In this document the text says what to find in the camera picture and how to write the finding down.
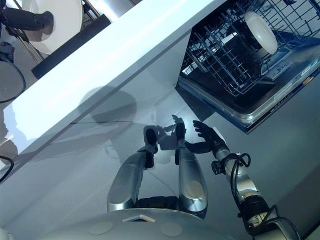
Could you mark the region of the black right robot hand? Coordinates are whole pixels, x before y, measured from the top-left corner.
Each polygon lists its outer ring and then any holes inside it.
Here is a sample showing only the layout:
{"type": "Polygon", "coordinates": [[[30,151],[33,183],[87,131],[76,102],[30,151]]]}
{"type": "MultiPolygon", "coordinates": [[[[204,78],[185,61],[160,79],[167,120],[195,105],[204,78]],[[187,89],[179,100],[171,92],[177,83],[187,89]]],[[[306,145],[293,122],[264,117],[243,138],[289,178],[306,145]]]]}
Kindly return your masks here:
{"type": "Polygon", "coordinates": [[[212,152],[215,156],[220,150],[229,150],[226,145],[226,142],[216,133],[216,131],[206,125],[203,122],[193,120],[194,130],[198,133],[197,135],[200,138],[203,138],[204,141],[197,143],[190,143],[185,141],[185,146],[189,151],[195,154],[204,154],[212,152]]]}

